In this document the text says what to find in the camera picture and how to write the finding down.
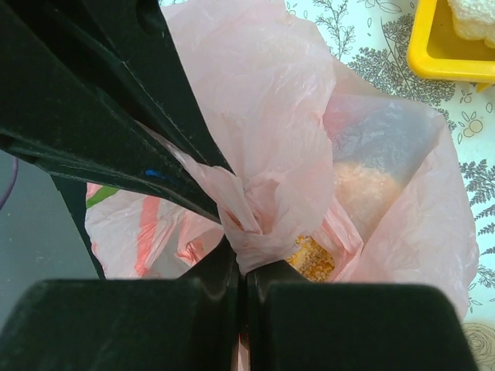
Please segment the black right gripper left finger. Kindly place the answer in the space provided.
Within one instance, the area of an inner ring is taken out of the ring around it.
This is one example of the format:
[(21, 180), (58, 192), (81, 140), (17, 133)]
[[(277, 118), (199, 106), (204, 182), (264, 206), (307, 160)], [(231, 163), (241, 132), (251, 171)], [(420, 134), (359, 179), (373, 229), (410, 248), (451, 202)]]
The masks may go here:
[(222, 241), (172, 280), (48, 280), (1, 332), (3, 370), (234, 370), (237, 283)]

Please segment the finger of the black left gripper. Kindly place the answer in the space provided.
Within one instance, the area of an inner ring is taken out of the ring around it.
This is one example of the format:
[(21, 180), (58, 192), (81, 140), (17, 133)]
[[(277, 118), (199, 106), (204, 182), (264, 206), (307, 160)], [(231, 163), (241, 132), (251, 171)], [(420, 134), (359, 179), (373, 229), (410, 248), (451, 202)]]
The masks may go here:
[(24, 1), (29, 24), (82, 80), (205, 165), (210, 134), (157, 1)]
[(215, 202), (172, 155), (179, 148), (66, 66), (23, 2), (1, 3), (2, 150), (53, 175), (167, 199), (218, 221)]

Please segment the pink plastic bag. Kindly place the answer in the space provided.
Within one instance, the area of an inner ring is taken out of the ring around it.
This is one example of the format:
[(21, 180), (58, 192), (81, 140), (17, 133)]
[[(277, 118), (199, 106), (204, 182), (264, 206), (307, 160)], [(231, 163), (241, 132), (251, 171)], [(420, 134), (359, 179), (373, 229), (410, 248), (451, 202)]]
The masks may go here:
[(357, 162), (403, 189), (350, 279), (440, 288), (464, 317), (479, 249), (444, 117), (383, 94), (333, 57), (316, 25), (281, 1), (162, 8), (209, 132), (229, 169), (172, 155), (215, 202), (218, 222), (170, 201), (87, 187), (86, 231), (104, 276), (183, 273), (222, 239), (242, 273), (286, 260), (320, 228), (336, 181)]

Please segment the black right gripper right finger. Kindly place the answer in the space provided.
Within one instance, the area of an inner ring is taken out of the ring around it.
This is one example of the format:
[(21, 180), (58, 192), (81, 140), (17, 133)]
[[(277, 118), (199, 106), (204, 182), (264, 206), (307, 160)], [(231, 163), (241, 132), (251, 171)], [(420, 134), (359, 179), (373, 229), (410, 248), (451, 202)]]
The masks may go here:
[(285, 262), (247, 275), (253, 370), (474, 370), (437, 288), (312, 283)]

